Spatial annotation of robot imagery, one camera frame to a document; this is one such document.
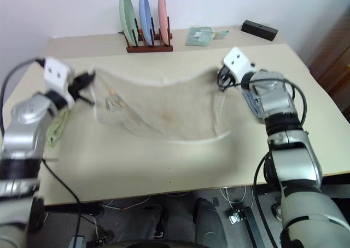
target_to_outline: white tabletop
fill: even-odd
[[[310,132],[323,173],[348,172],[350,125],[298,56],[285,44],[241,49],[257,68],[280,71],[300,86],[308,103],[304,128]],[[171,80],[218,66],[229,50],[182,50],[65,61],[76,72],[101,66],[129,77]],[[9,123],[10,108],[37,90],[45,90],[43,71],[33,65],[5,105],[5,123]],[[296,106],[301,115],[298,96]],[[45,157],[82,201],[252,184],[256,166],[268,150],[265,127],[258,123],[237,90],[227,92],[224,109],[231,129],[229,136],[211,143],[181,145],[147,140],[122,126],[100,124],[87,104],[77,102],[63,137],[55,149],[45,151]],[[39,195],[46,205],[74,202],[44,167],[39,175]],[[262,174],[258,182],[265,182]]]

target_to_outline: gray floor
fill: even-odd
[[[252,201],[251,189],[248,186],[246,190],[247,193],[243,201],[243,206],[250,206]],[[240,200],[243,196],[243,187],[230,188],[229,196],[232,201]],[[105,214],[103,217],[97,219],[97,222],[105,230],[112,230],[117,238],[122,231],[127,218],[131,214],[137,213],[138,210],[148,205],[159,204],[169,211],[166,239],[194,241],[195,224],[193,223],[193,207],[196,199],[199,197],[205,198],[209,201],[212,201],[213,198],[218,199],[219,206],[217,206],[216,209],[221,216],[229,247],[253,247],[245,224],[243,222],[239,222],[232,225],[229,222],[227,213],[231,211],[231,208],[218,189],[193,191],[183,197],[171,197],[164,194],[155,195],[152,196],[148,202],[122,212],[106,208]],[[144,199],[145,197],[119,199],[113,201],[111,206],[125,207],[140,202]],[[271,205],[276,203],[277,200],[278,193],[270,193],[260,197],[260,202],[266,215],[267,222],[277,244],[279,244],[279,234],[282,230],[282,226],[280,221],[276,220],[271,212]],[[263,228],[263,224],[259,217],[255,203],[253,205],[253,213],[260,228],[260,233],[263,237],[265,247],[271,247],[271,243]],[[76,220],[76,215],[49,214],[42,230],[28,237],[27,247],[68,247],[68,244],[74,234]],[[93,240],[96,238],[95,227],[84,220],[81,221],[79,234],[83,235],[86,240]]]

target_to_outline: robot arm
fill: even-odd
[[[11,111],[2,144],[0,162],[0,247],[25,247],[31,214],[43,210],[34,196],[39,189],[38,172],[43,157],[46,131],[58,111],[72,108],[79,91],[94,74],[74,78],[73,70],[52,58],[45,59],[44,77],[48,92],[35,94]]]
[[[284,80],[278,72],[257,71],[238,48],[218,74],[222,90],[241,83],[259,96],[269,146],[264,176],[282,195],[282,247],[348,247],[350,226],[320,190],[321,167]]]

